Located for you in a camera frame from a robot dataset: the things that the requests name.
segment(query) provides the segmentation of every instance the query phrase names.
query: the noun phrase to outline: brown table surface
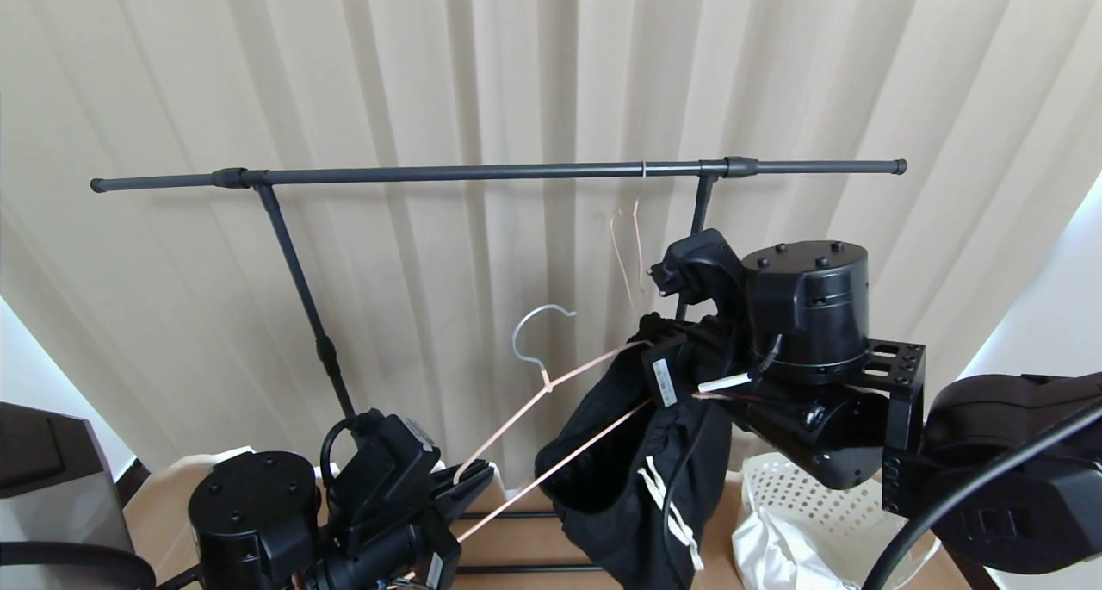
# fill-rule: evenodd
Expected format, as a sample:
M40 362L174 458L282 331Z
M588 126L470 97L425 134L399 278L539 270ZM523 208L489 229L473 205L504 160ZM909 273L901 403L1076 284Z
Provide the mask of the brown table surface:
M127 504L125 515L134 550L156 571L158 582L196 564L187 523L187 500L192 490L206 475L215 458L201 455L182 459L172 468L154 473ZM727 482L723 501L709 522L701 544L705 568L696 573L694 589L742 590L735 571L731 534L735 529L741 485L734 474ZM472 505L469 512L488 512L505 502L505 492L495 481ZM549 511L550 502L539 489L517 503L516 511ZM318 523L325 523L322 506ZM456 535L473 522L456 522ZM554 518L501 519L487 524L463 545L461 566L579 564L587 559L562 534ZM460 576L453 588L464 589L615 589L619 586L603 571L519 575ZM968 590L969 584L949 558L940 550L906 586L907 590Z

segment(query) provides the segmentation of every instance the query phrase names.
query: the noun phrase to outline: vertical support pole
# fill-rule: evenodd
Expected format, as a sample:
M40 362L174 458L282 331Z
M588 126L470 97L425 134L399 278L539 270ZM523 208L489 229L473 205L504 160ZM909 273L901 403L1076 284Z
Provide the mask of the vertical support pole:
M716 179L715 175L701 175L700 181L696 182L696 206L692 212L692 228L689 229L689 234L698 234L704 229L704 217L707 216L707 204L712 201L712 186L715 185ZM684 302L684 299L678 298L678 310L674 318L678 321L684 321L688 310L689 304Z
M337 403L341 404L341 412L346 418L354 418L356 410L353 409L352 398L348 397L348 389L341 375L341 364L337 362L336 346L333 345L333 341L325 334L325 328L322 325L322 317L314 304L314 296L310 292L310 286L306 285L306 276L302 271L302 264L299 262L299 255L294 251L291 233L287 229L287 221L283 219L283 213L279 208L279 199L276 197L276 190L272 190L271 185L256 185L253 190L257 191L257 194L260 194L260 202L263 202L264 211L268 212L268 218L272 223L272 229L276 230L276 239L279 240L279 247L283 251L283 259L287 260L287 268L291 272L291 279L294 280L294 288L299 292L302 308L306 311L310 328L314 331L314 346L317 350L317 358L322 361L325 374L329 376L329 383L333 384L333 390L337 395Z

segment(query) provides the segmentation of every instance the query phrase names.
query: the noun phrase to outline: perforated plastic basket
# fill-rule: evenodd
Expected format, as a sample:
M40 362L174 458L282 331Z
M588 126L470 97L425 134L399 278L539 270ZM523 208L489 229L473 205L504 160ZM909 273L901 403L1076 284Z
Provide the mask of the perforated plastic basket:
M880 484L875 480L846 491L832 491L815 482L784 455L771 452L743 464L743 489L750 502L798 527L830 569L844 581L860 587L876 558L906 521L880 508ZM941 543L925 537L888 580L886 588L909 581L932 558Z

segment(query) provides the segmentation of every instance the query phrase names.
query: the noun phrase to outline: cylindrical motor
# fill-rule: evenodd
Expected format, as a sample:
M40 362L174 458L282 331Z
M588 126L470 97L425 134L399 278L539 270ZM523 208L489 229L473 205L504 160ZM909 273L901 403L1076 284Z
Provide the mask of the cylindrical motor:
M846 242L797 242L743 259L758 361L777 336L773 377L844 382L868 352L868 253Z
M285 588L314 564L320 503L314 468L295 453L246 452L215 465L187 504L203 587Z

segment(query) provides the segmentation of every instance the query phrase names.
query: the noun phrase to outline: beige curtain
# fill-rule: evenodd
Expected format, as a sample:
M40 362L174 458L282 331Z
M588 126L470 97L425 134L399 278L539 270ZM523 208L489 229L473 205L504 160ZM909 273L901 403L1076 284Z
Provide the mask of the beige curtain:
M338 418L248 192L97 196L224 167L906 158L905 176L721 182L739 254L871 253L873 330L937 390L1031 279L1102 167L1100 0L0 0L2 291L149 465L241 444L313 458ZM283 186L357 407L456 461L633 329L690 179ZM671 313L644 283L637 310ZM488 457L516 483L593 377Z

